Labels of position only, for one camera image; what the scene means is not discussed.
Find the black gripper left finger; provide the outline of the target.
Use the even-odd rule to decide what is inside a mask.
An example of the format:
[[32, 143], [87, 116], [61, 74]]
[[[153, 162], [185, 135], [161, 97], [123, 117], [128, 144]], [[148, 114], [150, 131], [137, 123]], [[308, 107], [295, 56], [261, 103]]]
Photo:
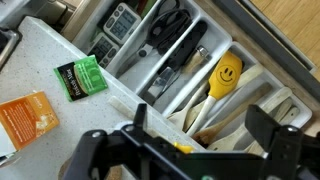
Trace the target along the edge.
[[146, 115], [147, 115], [147, 105], [145, 103], [139, 104], [133, 120], [134, 126], [142, 129], [144, 126]]

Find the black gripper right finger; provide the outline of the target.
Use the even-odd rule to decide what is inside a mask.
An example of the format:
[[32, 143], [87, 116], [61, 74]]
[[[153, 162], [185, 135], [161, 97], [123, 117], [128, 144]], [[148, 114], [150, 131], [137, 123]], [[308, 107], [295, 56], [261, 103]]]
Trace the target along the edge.
[[277, 152], [281, 126], [258, 105], [249, 105], [245, 127], [265, 152]]

